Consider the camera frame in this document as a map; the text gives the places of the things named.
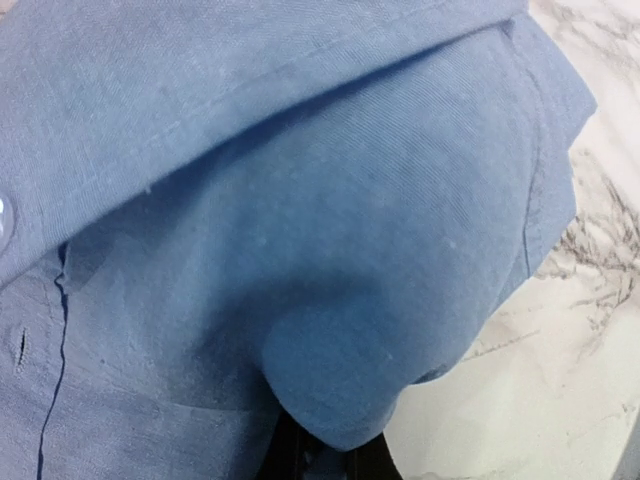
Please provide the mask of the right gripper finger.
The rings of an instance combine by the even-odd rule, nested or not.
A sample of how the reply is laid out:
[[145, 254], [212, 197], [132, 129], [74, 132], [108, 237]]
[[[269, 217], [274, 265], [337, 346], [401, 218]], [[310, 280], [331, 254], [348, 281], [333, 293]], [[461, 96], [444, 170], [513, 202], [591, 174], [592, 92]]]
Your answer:
[[387, 439], [380, 433], [358, 448], [340, 452], [302, 427], [281, 405], [260, 479], [399, 480]]

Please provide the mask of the light blue long sleeve shirt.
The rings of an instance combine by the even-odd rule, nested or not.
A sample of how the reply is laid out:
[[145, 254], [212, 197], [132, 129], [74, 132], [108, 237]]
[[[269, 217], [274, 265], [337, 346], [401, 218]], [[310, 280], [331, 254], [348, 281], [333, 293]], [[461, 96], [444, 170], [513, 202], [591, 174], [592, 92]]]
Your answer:
[[574, 219], [595, 100], [524, 1], [18, 1], [1, 475], [260, 479], [451, 370]]

